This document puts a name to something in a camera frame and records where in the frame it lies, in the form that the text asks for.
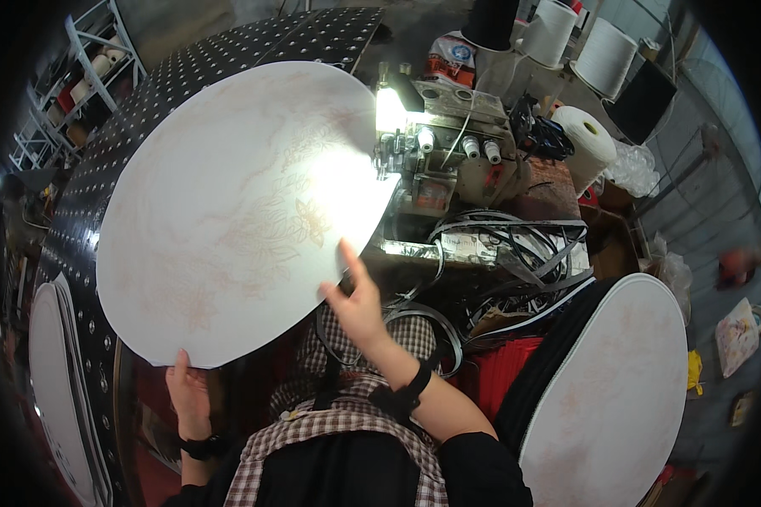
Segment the red cloth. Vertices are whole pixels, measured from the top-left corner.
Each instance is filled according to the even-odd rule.
[[[543,338],[520,338],[470,360],[449,382],[473,400],[491,422],[507,390]]]

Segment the plastic bag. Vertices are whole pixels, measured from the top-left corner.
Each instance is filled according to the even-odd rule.
[[[690,322],[690,284],[693,283],[693,274],[685,264],[685,259],[680,254],[668,251],[668,242],[657,231],[654,235],[655,252],[652,253],[652,262],[646,269],[646,273],[659,278],[677,299],[679,309],[682,311],[682,319],[685,325]]]
[[[646,146],[613,141],[618,157],[606,168],[604,176],[634,197],[654,197],[659,193],[660,173],[654,170],[657,163],[651,150]]]

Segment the checkered apron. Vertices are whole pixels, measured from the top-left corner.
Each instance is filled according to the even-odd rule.
[[[352,363],[359,356],[358,350],[346,337],[332,310],[325,305],[320,311],[325,339],[345,363]],[[366,360],[342,366],[337,382],[339,397],[325,410],[312,409],[315,401],[311,398],[321,385],[327,363],[327,352],[316,338],[314,327],[315,324],[298,349],[296,367],[271,398],[271,411],[279,420],[248,439],[225,507],[251,506],[256,502],[264,460],[271,452],[317,436],[346,431],[378,431],[397,438],[420,469],[415,506],[447,506],[446,483],[436,459],[436,445],[425,431],[405,428],[367,400],[376,387],[387,384]],[[432,327],[422,317],[395,320],[388,330],[417,359],[426,360],[436,347]]]

